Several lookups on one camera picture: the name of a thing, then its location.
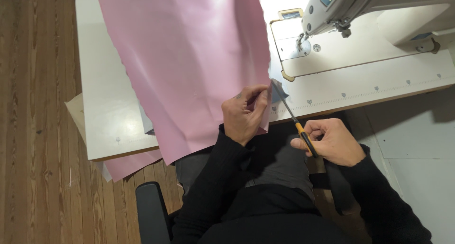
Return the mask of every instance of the person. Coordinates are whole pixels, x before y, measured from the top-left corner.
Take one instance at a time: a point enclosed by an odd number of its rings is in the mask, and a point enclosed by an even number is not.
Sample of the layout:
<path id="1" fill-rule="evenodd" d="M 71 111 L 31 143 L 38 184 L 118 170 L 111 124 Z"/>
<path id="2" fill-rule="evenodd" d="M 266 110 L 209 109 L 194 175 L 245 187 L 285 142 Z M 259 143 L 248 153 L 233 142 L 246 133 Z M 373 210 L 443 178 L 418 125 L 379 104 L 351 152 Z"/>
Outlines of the person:
<path id="1" fill-rule="evenodd" d="M 352 243 L 314 205 L 304 158 L 310 154 L 294 138 L 295 126 L 273 125 L 268 134 L 255 136 L 267 107 L 267 88 L 248 86 L 225 101 L 216 144 L 176 162 L 186 193 L 174 219 L 173 244 Z M 253 100 L 255 108 L 248 110 Z M 350 183 L 373 243 L 431 243 L 429 230 L 341 120 L 307 121 L 304 130 L 318 154 L 337 164 Z M 200 169 L 191 169 L 200 161 Z"/>

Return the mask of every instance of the scissors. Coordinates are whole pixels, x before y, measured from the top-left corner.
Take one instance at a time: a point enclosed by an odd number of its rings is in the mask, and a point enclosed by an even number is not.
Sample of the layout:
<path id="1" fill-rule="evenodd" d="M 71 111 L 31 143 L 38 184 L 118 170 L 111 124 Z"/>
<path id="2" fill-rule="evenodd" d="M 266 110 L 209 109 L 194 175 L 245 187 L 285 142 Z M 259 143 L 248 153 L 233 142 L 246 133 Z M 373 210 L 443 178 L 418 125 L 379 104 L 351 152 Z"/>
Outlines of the scissors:
<path id="1" fill-rule="evenodd" d="M 281 92 L 282 92 L 281 85 L 276 84 L 276 82 L 278 82 L 276 79 L 272 79 L 272 85 L 275 88 L 275 90 L 277 91 L 278 96 L 280 97 L 281 101 L 283 101 L 284 105 L 286 106 L 287 111 L 289 112 L 289 114 L 291 114 L 291 119 L 295 123 L 295 127 L 297 128 L 297 131 L 299 132 L 300 139 L 302 139 L 305 142 L 305 144 L 307 145 L 307 148 L 308 148 L 311 156 L 313 156 L 314 158 L 319 157 L 318 153 L 316 152 L 316 149 L 314 148 L 314 146 L 311 142 L 310 137 L 304 131 L 304 128 L 300 124 L 299 120 L 292 114 L 292 111 L 289 108 L 289 106 L 287 105 L 286 100 L 281 95 Z"/>

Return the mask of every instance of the pink fabric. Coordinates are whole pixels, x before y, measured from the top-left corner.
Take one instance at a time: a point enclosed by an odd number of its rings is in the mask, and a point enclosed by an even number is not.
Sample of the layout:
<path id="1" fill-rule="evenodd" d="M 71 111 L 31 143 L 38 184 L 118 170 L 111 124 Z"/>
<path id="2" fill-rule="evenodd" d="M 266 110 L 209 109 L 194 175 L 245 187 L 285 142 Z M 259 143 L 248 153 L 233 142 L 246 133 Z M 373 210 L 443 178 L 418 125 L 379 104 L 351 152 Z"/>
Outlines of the pink fabric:
<path id="1" fill-rule="evenodd" d="M 270 84 L 259 0 L 99 2 L 166 164 L 215 144 L 224 100 Z"/>
<path id="2" fill-rule="evenodd" d="M 107 160 L 104 161 L 104 164 L 106 165 L 107 171 L 111 174 L 112 180 L 117 182 L 161 158 L 163 157 L 161 156 L 160 150 L 154 150 Z"/>

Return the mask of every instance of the black chair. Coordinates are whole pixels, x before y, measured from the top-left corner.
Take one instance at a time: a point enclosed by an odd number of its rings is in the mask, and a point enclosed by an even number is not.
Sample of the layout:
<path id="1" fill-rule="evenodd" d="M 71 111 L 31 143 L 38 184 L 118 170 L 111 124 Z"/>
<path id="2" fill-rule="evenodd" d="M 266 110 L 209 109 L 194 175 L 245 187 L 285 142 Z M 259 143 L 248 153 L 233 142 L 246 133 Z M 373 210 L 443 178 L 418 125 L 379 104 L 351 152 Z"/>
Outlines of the black chair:
<path id="1" fill-rule="evenodd" d="M 324 160 L 324 165 L 327 173 L 310 174 L 310 181 L 315 189 L 332 190 L 335 209 L 343 215 L 343 211 L 351 210 L 355 204 L 350 185 L 335 164 Z M 160 185 L 157 182 L 147 182 L 138 186 L 136 204 L 141 242 L 170 243 L 173 238 L 172 225 L 179 210 L 167 213 Z"/>

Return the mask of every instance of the black sleeve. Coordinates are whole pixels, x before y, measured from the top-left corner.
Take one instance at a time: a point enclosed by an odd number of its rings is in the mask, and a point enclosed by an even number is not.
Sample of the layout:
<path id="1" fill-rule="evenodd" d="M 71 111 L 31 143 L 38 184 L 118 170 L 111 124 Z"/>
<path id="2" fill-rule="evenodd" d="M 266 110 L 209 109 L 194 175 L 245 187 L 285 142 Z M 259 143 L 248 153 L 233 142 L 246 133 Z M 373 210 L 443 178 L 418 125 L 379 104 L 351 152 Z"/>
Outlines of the black sleeve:
<path id="1" fill-rule="evenodd" d="M 373 243 L 430 244 L 430 231 L 421 224 L 411 206 L 392 189 L 372 161 L 369 147 L 361 146 L 367 156 L 353 167 L 339 168 L 360 204 L 360 215 Z"/>
<path id="2" fill-rule="evenodd" d="M 202 235 L 221 217 L 224 187 L 240 162 L 249 153 L 224 134 L 220 125 L 218 140 L 199 176 L 183 197 L 183 206 L 173 226 L 173 244 L 197 243 Z"/>

